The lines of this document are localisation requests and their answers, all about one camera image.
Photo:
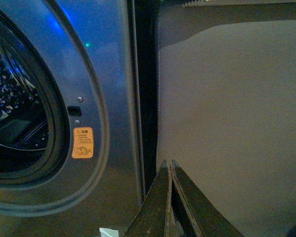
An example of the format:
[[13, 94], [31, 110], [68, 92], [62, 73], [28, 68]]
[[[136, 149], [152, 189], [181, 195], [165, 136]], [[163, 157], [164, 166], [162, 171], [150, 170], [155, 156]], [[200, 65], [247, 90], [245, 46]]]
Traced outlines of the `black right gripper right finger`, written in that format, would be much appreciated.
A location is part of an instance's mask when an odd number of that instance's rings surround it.
[[185, 237], [242, 237], [173, 160], [172, 207]]

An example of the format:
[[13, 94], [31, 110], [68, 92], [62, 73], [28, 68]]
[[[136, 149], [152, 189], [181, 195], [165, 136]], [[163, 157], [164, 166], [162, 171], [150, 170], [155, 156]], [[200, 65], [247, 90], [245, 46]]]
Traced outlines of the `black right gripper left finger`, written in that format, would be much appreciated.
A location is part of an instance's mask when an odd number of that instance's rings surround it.
[[171, 214], [172, 176], [164, 160], [147, 193], [140, 212], [124, 234], [126, 237], [169, 236]]

